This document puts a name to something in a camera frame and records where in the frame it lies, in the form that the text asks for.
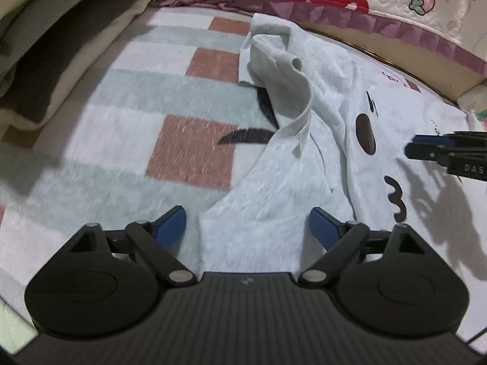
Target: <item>blue gripper pad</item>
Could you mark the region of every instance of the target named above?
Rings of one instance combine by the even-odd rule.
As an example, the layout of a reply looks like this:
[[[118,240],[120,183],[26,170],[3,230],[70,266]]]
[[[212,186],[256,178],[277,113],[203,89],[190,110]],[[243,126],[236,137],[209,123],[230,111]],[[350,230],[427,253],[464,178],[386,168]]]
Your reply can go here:
[[[415,144],[435,144],[435,145],[444,145],[445,147],[454,147],[455,141],[449,139],[448,137],[443,136],[426,136],[422,134],[418,134],[414,136],[411,142]]]
[[[186,211],[178,206],[175,212],[156,228],[155,241],[165,250],[183,235],[186,229]]]
[[[340,221],[333,218],[320,207],[315,207],[309,214],[309,229],[325,250],[330,250],[340,240]]]

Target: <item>ribbed black surface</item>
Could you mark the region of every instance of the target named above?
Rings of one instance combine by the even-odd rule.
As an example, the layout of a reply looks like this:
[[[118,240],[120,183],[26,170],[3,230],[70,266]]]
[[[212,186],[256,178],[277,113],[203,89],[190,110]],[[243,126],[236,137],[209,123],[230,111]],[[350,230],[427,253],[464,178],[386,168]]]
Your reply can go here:
[[[40,335],[15,356],[22,365],[467,365],[479,358],[453,335],[373,335],[345,319],[326,292],[302,289],[286,273],[206,273],[194,287],[167,292],[148,319],[119,335],[84,342]]]

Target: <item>pink trim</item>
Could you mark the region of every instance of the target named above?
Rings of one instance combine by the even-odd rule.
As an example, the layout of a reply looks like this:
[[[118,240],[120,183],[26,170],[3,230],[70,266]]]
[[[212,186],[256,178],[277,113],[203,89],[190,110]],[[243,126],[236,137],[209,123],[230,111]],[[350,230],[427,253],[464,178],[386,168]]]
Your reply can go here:
[[[376,33],[440,53],[487,77],[487,63],[473,53],[421,27],[370,13],[331,5],[279,0],[158,0],[154,4],[160,7],[193,6],[233,12],[260,12],[293,22],[320,23],[342,29],[355,29],[367,34]]]

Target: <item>dark gray fabric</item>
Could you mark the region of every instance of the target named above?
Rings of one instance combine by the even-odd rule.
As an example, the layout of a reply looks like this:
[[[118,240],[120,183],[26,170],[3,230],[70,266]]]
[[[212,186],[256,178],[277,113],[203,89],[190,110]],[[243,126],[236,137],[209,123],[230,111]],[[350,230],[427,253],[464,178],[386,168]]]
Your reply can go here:
[[[14,21],[15,17],[19,14],[22,8],[17,8],[16,10],[6,14],[2,19],[0,19],[0,39],[7,31],[10,24]],[[2,54],[2,45],[0,44],[0,54]]]
[[[7,89],[5,74],[62,15],[82,0],[30,0],[0,40],[0,96]]]
[[[8,70],[0,79],[0,97],[7,93],[8,89],[12,85],[12,82],[15,78],[15,69],[16,64],[14,64],[14,66],[10,70]]]
[[[137,0],[83,0],[53,25],[19,60],[0,108],[40,123],[51,94],[72,58]]]

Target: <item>white cloth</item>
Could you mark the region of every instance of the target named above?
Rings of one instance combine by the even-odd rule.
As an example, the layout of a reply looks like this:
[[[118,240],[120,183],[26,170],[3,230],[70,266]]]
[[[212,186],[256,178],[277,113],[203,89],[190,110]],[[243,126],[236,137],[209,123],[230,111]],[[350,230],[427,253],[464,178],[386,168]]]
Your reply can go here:
[[[469,130],[475,120],[378,75],[373,63],[340,46],[261,14],[240,52],[239,79],[267,88],[281,129],[240,185],[201,215],[201,269],[296,273],[322,253],[306,231],[310,210],[320,206],[346,221],[353,205],[356,219],[372,229],[390,230],[398,219],[422,235],[471,293],[460,336],[484,328],[485,183],[460,182],[434,162],[404,156],[414,134]],[[361,114],[372,128],[366,140],[374,138],[368,152],[356,133]],[[385,176],[403,192],[402,213],[390,203],[395,189]]]

